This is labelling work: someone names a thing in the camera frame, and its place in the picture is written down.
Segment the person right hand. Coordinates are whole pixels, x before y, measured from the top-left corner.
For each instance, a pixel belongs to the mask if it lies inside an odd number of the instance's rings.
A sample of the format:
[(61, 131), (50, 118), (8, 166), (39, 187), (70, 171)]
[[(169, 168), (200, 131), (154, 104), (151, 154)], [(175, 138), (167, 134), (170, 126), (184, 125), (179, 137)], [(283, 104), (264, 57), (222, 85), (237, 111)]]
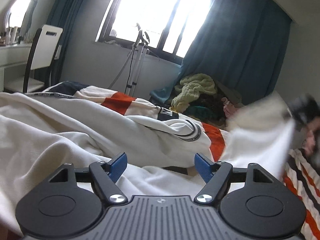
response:
[(303, 149), (307, 159), (319, 169), (319, 118), (315, 118), (307, 125)]

